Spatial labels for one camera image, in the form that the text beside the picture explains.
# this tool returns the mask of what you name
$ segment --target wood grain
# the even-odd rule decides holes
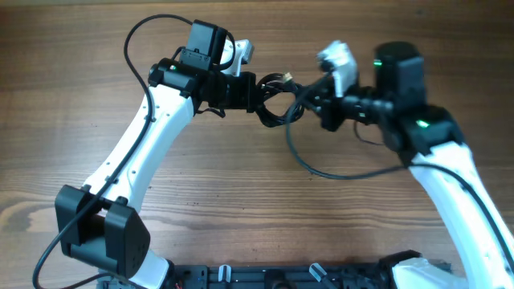
[[[415,43],[426,56],[430,101],[459,122],[513,228],[513,8],[376,0],[0,9],[0,287],[31,286],[56,233],[55,195],[94,172],[135,115],[142,91],[122,46],[137,21],[157,13],[214,22],[250,39],[256,48],[246,70],[258,77],[291,71],[300,83],[320,76],[314,56],[334,39],[350,45],[364,84],[373,84],[379,43]],[[188,32],[166,20],[143,26],[129,49],[141,74]],[[269,107],[282,112],[291,101],[277,96]],[[319,169],[358,173],[398,163],[386,149],[360,144],[349,125],[325,132],[308,113],[293,130],[302,156]],[[376,128],[361,131],[379,140]],[[312,176],[294,162],[283,128],[265,128],[244,112],[194,118],[152,180],[141,216],[152,248],[177,264],[370,261],[414,249],[462,274],[439,215],[408,172],[364,181]],[[63,286],[93,273],[57,251],[42,282]]]

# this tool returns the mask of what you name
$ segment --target wooden surface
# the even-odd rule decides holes
[[[55,236],[53,201],[80,186],[116,145],[142,99],[122,56],[142,18],[174,13],[213,22],[255,54],[245,70],[320,76],[315,54],[348,42],[363,84],[373,49],[415,43],[426,56],[430,101],[459,122],[483,181],[514,228],[514,7],[508,2],[232,2],[46,6],[0,10],[0,287],[28,288]],[[189,27],[159,20],[138,31],[129,54],[144,77],[186,43]],[[282,112],[291,96],[270,101]],[[371,261],[400,250],[445,259],[462,274],[455,247],[430,199],[408,172],[330,181],[304,171],[284,128],[256,115],[203,114],[176,139],[152,180],[141,216],[151,247],[176,264],[309,264]],[[311,113],[295,124],[305,159],[332,173],[397,164],[387,149],[360,144],[345,125],[325,132]],[[362,135],[379,140],[376,128]],[[63,286],[94,269],[57,250],[42,281]]]

